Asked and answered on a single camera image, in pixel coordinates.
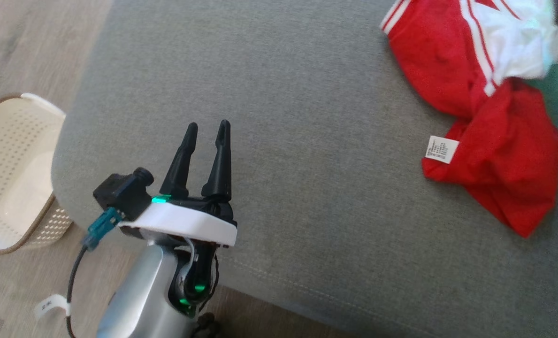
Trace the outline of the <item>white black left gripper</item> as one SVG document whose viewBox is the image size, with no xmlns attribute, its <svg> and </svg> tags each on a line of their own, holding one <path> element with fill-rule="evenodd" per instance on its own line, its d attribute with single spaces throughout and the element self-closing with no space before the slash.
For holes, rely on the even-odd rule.
<svg viewBox="0 0 558 338">
<path fill-rule="evenodd" d="M 150 206 L 134 221 L 120 222 L 120 229 L 138 229 L 138 235 L 143 238 L 160 233 L 219 246 L 235 246 L 237 223 L 233 220 L 229 203 L 203 199 L 171 199 L 189 196 L 186 184 L 191 155 L 197 145 L 197 134 L 198 125 L 190 123 L 161 184 L 161 195 L 153 197 Z M 228 120 L 221 121 L 215 146 L 216 156 L 201 195 L 231 200 L 231 124 Z"/>
</svg>

